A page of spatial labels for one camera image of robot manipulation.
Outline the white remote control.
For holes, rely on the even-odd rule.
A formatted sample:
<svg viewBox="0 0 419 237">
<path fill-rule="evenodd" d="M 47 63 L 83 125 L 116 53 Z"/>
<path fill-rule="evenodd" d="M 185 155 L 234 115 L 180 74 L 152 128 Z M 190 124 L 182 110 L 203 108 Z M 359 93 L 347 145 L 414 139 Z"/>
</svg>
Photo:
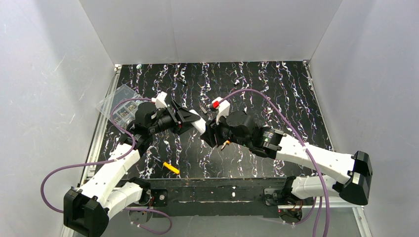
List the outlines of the white remote control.
<svg viewBox="0 0 419 237">
<path fill-rule="evenodd" d="M 192 122 L 192 125 L 199 131 L 201 135 L 204 134 L 206 131 L 206 121 L 195 110 L 190 110 L 189 112 L 199 117 L 199 120 Z"/>
</svg>

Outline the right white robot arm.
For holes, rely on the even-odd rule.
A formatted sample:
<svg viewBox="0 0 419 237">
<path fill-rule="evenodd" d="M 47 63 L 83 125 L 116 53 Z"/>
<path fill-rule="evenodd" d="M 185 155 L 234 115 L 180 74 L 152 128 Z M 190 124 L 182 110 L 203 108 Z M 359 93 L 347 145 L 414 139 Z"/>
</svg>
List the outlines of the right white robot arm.
<svg viewBox="0 0 419 237">
<path fill-rule="evenodd" d="M 367 205 L 373 169 L 368 153 L 342 154 L 301 144 L 283 131 L 258 125 L 243 111 L 217 116 L 211 121 L 203 119 L 193 123 L 201 139 L 209 146 L 235 143 L 248 148 L 258 157 L 288 161 L 320 170 L 314 177 L 288 178 L 278 194 L 280 198 L 303 200 L 310 197 L 340 197 L 355 205 Z"/>
</svg>

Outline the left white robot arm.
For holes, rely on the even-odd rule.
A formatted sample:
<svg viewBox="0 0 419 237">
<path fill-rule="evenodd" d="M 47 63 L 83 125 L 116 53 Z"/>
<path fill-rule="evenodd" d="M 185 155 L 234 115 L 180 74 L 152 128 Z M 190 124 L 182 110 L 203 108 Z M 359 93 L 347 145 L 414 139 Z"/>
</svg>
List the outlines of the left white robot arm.
<svg viewBox="0 0 419 237">
<path fill-rule="evenodd" d="M 147 152 L 155 134 L 170 130 L 180 135 L 191 128 L 205 130 L 205 122 L 194 110 L 156 98 L 140 103 L 110 159 L 90 180 L 65 194 L 64 226 L 85 237 L 100 237 L 109 221 L 131 204 L 139 204 L 140 211 L 154 212 L 152 205 L 159 195 L 150 182 L 134 177 L 116 186 Z"/>
</svg>

